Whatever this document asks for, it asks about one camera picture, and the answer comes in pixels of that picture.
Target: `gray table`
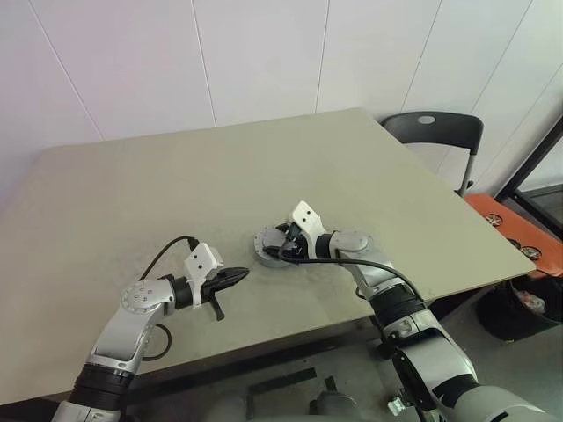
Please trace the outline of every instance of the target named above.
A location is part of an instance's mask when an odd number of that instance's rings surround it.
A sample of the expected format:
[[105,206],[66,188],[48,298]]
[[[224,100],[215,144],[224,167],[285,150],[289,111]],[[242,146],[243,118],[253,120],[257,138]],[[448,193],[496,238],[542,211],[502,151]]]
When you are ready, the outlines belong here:
[[253,234],[301,199],[328,229],[370,233],[427,300],[534,269],[359,109],[51,149],[0,219],[0,404],[70,389],[121,290],[181,234],[251,274],[218,295],[222,322],[175,313],[173,348],[141,372],[370,315],[342,268],[255,261]]

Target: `white wall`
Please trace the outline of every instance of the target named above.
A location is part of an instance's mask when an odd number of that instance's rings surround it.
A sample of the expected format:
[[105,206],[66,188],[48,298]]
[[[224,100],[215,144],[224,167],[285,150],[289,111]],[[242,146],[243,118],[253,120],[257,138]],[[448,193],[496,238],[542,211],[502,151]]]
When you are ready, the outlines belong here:
[[[560,0],[2,0],[0,207],[51,146],[363,106],[485,123],[494,192],[563,105]],[[415,146],[454,185],[466,157]]]
[[532,173],[520,184],[521,191],[563,184],[563,139],[549,151]]

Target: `black wire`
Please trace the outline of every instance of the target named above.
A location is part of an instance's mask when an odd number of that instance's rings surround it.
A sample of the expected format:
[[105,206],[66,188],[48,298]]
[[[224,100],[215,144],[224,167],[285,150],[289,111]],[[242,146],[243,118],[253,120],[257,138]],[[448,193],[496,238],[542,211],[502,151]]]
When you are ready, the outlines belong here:
[[373,266],[375,268],[379,268],[381,270],[385,270],[388,273],[394,274],[402,281],[404,281],[408,287],[413,290],[414,295],[420,299],[422,304],[424,304],[424,300],[422,296],[420,296],[419,291],[414,286],[414,284],[401,272],[397,271],[395,268],[391,268],[390,266],[384,266],[383,264],[379,264],[377,262],[371,261],[364,261],[363,259],[347,259],[347,258],[315,258],[315,259],[308,259],[308,258],[286,258],[283,256],[283,252],[285,251],[285,247],[289,241],[285,241],[281,248],[278,250],[278,258],[282,261],[289,262],[290,264],[354,264],[357,266]]
[[181,240],[186,240],[188,247],[189,247],[189,240],[190,240],[190,236],[180,236],[180,237],[176,237],[175,239],[171,240],[170,242],[168,242],[166,244],[166,246],[164,248],[162,248],[162,250],[156,255],[156,257],[152,260],[152,262],[149,264],[149,266],[147,266],[147,269],[144,270],[143,275],[141,276],[141,278],[139,279],[139,281],[143,281],[144,279],[147,278],[147,275],[149,275],[150,270],[152,270],[152,268],[157,264],[158,260],[162,258],[162,256],[165,254],[166,251],[168,251],[172,246],[174,246],[177,242],[181,241]]
[[[162,256],[166,253],[166,251],[168,251],[177,242],[180,242],[182,240],[186,240],[188,248],[191,250],[190,243],[189,243],[190,238],[191,238],[190,236],[179,236],[179,237],[176,237],[175,239],[172,239],[170,242],[168,242],[165,245],[165,247],[162,248],[162,250],[156,255],[156,257],[154,257],[154,259],[150,262],[149,266],[147,266],[147,269],[144,270],[143,275],[141,276],[141,278],[139,278],[139,281],[143,281],[147,278],[147,275],[149,275],[150,271],[157,264],[158,260],[161,259]],[[166,347],[161,353],[156,354],[155,356],[144,356],[143,361],[145,361],[145,362],[150,362],[152,360],[158,360],[158,359],[162,358],[163,356],[165,356],[168,353],[168,351],[172,347],[172,333],[170,332],[170,330],[168,330],[168,328],[166,328],[166,326],[164,324],[157,324],[155,326],[160,328],[162,331],[165,332],[166,341],[167,341]]]
[[363,299],[364,301],[366,300],[366,296],[362,295],[359,287],[355,288],[355,295],[358,296],[360,299]]
[[157,324],[155,325],[155,327],[160,328],[162,331],[165,332],[166,334],[166,347],[165,349],[159,353],[159,354],[155,354],[154,356],[144,356],[143,357],[143,362],[151,362],[153,360],[159,360],[160,358],[162,358],[165,354],[168,353],[168,351],[170,350],[170,348],[172,347],[172,333],[170,332],[170,330],[168,330],[164,325],[162,324]]

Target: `robotic arm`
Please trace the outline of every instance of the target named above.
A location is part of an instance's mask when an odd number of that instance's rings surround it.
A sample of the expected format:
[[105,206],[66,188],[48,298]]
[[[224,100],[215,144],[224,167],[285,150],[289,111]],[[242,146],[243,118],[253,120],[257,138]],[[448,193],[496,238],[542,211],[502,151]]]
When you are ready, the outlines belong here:
[[129,384],[155,326],[174,310],[190,305],[197,308],[212,302],[217,311],[215,292],[234,286],[248,274],[246,268],[223,268],[215,248],[190,240],[186,277],[142,280],[125,289],[120,307],[99,335],[54,422],[119,421]]
[[351,272],[375,312],[406,394],[419,409],[438,410],[448,422],[556,420],[504,389],[480,385],[469,358],[369,235],[329,233],[301,201],[287,223],[262,230],[254,246],[265,266],[333,262]]

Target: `black chair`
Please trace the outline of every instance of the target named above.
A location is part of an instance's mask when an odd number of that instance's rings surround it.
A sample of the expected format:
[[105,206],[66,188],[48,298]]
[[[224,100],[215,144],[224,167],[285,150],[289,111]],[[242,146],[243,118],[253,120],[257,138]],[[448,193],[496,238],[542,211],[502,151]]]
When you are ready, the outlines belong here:
[[469,150],[464,180],[456,193],[464,197],[473,184],[469,180],[473,161],[479,150],[483,122],[475,116],[442,112],[416,112],[395,114],[382,126],[401,143],[440,143]]

